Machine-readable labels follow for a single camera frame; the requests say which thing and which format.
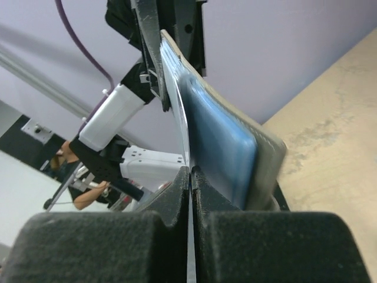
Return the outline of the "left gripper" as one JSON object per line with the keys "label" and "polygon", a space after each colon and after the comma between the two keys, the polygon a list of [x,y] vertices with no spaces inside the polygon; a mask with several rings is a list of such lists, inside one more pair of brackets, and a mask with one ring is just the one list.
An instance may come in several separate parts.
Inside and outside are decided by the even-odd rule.
{"label": "left gripper", "polygon": [[[189,63],[201,76],[206,76],[203,11],[206,1],[173,1],[174,40]],[[128,43],[143,51],[151,92],[160,99],[164,112],[170,109],[160,53],[160,25],[156,1],[108,0],[106,23]]]}

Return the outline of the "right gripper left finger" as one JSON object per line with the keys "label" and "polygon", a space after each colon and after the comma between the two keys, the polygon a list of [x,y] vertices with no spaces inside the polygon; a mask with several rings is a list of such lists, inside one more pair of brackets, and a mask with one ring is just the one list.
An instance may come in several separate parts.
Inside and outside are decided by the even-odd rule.
{"label": "right gripper left finger", "polygon": [[2,282],[185,282],[190,173],[134,212],[53,212],[18,234]]}

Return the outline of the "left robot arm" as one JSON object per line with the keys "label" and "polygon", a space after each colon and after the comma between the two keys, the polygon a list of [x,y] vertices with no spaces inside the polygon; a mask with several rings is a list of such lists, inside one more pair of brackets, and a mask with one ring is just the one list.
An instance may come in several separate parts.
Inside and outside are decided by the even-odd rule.
{"label": "left robot arm", "polygon": [[[206,73],[202,1],[108,1],[106,23],[141,58],[117,86],[105,94],[71,142],[72,151],[101,180],[141,202],[147,191],[128,183],[150,177],[173,180],[190,164],[188,122],[181,91],[182,61]],[[132,146],[120,137],[123,126],[154,98],[171,111],[178,129],[180,152],[156,152]]]}

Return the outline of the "grey card holder wallet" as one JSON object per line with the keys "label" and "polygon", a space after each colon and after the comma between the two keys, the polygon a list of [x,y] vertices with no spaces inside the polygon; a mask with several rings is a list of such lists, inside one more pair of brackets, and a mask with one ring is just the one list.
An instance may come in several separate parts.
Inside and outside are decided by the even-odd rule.
{"label": "grey card holder wallet", "polygon": [[284,141],[222,97],[161,30],[160,53],[178,59],[188,123],[190,165],[244,210],[276,210],[273,194],[286,155]]}

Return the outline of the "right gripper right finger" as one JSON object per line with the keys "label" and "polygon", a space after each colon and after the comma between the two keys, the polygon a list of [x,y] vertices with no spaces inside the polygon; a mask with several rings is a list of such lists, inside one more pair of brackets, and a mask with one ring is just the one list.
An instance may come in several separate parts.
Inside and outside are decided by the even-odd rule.
{"label": "right gripper right finger", "polygon": [[371,282],[333,213],[243,211],[191,171],[198,282]]}

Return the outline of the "white VIP card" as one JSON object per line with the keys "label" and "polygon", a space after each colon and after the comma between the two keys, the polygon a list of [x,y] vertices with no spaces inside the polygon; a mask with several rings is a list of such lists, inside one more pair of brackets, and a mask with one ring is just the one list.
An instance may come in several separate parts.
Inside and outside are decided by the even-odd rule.
{"label": "white VIP card", "polygon": [[[178,59],[174,58],[172,55],[162,55],[162,62],[166,89],[170,98],[172,112],[177,125],[177,138],[180,142],[180,152],[184,160],[184,165],[188,167],[189,177],[191,177],[189,129],[181,97],[182,91],[179,87],[180,74],[178,71],[176,71]],[[190,182],[188,183],[187,282],[197,282]]]}

